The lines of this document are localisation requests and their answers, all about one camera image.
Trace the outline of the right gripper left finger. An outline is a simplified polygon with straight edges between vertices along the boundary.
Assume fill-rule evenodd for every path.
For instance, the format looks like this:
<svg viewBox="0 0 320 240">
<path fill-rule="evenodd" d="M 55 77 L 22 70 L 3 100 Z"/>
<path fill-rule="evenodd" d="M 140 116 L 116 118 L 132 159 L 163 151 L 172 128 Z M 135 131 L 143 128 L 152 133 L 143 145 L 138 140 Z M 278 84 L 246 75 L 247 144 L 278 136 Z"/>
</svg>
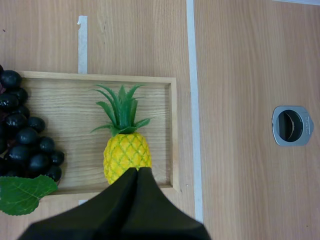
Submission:
<svg viewBox="0 0 320 240">
<path fill-rule="evenodd" d="M 87 202 L 35 222 L 20 240 L 113 240 L 133 204 L 138 171 L 128 169 L 116 182 Z"/>
</svg>

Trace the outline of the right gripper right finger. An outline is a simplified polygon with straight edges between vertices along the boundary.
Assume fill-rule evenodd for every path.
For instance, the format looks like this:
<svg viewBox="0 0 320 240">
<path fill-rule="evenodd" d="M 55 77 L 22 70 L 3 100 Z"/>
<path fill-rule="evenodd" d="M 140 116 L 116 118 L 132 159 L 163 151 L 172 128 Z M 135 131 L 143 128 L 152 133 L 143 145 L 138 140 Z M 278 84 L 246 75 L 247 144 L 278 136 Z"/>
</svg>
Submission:
<svg viewBox="0 0 320 240">
<path fill-rule="evenodd" d="M 178 209 L 158 187 L 152 170 L 137 172 L 122 240 L 209 240 L 205 226 Z"/>
</svg>

